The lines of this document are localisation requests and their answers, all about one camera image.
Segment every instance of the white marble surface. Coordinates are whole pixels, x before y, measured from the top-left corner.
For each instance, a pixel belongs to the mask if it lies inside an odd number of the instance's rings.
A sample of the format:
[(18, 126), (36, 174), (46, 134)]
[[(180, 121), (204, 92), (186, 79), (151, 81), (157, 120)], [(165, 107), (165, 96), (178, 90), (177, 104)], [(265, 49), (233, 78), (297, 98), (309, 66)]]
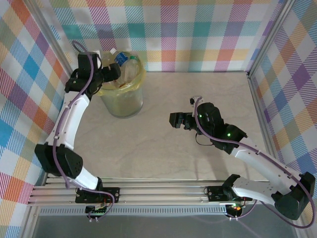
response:
[[(191, 112), (189, 99), (202, 95), (260, 148), (264, 142), (245, 73), (147, 73), (144, 104), (129, 119), (109, 114), (99, 97), (86, 109), (75, 140), (84, 166), (99, 177), (226, 179), (240, 174), (264, 179), (257, 171), (213, 146), (200, 146), (195, 132), (169, 124), (172, 112)], [(210, 143), (200, 136), (200, 143)]]

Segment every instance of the metal vent grille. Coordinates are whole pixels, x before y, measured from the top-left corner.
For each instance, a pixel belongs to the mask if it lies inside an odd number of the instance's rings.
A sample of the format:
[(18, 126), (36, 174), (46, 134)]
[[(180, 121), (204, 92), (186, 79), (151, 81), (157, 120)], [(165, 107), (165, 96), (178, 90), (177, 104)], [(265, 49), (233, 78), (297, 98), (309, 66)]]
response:
[[(184, 206), (117, 206), (108, 215), (133, 216), (191, 216), (191, 215), (219, 215), (226, 213), (225, 205), (184, 205)], [(84, 206), (43, 207), (40, 216), (77, 216), (85, 215)]]

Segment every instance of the colorful plaid backdrop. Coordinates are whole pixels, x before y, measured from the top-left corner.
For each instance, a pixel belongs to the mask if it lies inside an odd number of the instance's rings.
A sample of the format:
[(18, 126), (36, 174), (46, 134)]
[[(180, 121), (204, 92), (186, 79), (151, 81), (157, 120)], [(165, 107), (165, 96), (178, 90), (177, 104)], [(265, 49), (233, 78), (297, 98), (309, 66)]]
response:
[(148, 71), (246, 70), (283, 0), (37, 0), (70, 64), (70, 45), (138, 51)]
[(43, 171), (35, 145), (63, 100), (63, 68), (22, 0), (0, 4), (0, 238), (15, 238)]
[(296, 1), (254, 83), (280, 161), (317, 177), (317, 0)]

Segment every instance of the trash can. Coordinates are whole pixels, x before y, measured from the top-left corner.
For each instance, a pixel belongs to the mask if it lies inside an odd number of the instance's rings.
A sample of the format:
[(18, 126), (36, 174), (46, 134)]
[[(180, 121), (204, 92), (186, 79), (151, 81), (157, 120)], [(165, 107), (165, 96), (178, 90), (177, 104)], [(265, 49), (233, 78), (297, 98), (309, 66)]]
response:
[(142, 108), (142, 84), (146, 71), (140, 59), (138, 60), (138, 64), (140, 70), (130, 83), (126, 83), (119, 88), (116, 88), (113, 84), (104, 83), (96, 94), (100, 96), (108, 111), (115, 117), (132, 117)]

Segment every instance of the blue bottle label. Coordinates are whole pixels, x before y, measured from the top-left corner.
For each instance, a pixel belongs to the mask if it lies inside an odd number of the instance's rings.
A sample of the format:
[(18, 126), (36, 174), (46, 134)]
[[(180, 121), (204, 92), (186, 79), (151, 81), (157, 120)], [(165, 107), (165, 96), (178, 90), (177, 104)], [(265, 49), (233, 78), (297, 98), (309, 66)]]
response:
[(128, 60), (128, 57), (123, 53), (123, 52), (121, 52), (121, 53), (119, 53), (116, 57), (115, 57), (115, 59), (114, 59), (114, 61), (121, 67), (123, 64), (124, 64), (124, 62), (126, 62)]

